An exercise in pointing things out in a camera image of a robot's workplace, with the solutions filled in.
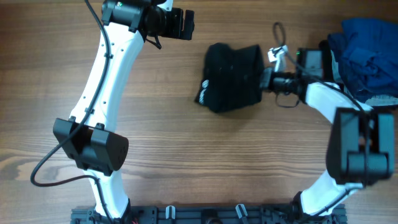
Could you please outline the black t-shirt with white logo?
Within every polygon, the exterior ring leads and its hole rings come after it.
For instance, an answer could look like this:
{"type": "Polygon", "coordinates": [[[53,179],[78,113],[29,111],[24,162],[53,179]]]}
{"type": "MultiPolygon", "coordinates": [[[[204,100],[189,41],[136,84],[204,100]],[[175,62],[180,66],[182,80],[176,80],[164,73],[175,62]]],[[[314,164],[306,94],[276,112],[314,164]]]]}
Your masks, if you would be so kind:
{"type": "Polygon", "coordinates": [[[205,55],[195,102],[214,113],[255,105],[262,101],[260,77],[264,69],[259,45],[232,49],[228,44],[213,44],[205,55]]]}

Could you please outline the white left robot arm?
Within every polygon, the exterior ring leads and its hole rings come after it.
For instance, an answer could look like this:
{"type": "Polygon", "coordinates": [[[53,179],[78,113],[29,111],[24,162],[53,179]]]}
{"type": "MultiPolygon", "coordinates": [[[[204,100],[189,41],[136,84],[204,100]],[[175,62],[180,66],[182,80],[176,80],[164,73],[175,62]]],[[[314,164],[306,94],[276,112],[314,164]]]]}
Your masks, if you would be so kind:
{"type": "Polygon", "coordinates": [[[95,212],[120,220],[129,198],[120,169],[129,141],[115,133],[118,110],[132,66],[145,42],[153,37],[191,40],[195,13],[172,1],[105,1],[103,31],[85,89],[67,120],[56,119],[53,133],[69,159],[88,175],[95,212]]]}

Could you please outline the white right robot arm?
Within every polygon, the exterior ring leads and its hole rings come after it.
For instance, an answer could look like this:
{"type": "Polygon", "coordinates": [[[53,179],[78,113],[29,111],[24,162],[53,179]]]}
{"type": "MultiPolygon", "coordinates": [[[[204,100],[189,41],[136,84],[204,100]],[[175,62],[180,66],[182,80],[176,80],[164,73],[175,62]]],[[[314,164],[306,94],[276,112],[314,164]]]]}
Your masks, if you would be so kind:
{"type": "Polygon", "coordinates": [[[329,216],[345,199],[390,179],[394,173],[394,117],[362,104],[332,83],[298,65],[302,75],[285,71],[291,58],[286,46],[268,53],[274,68],[263,71],[260,87],[276,95],[297,96],[331,123],[326,171],[291,203],[291,218],[305,221],[329,216]]]}

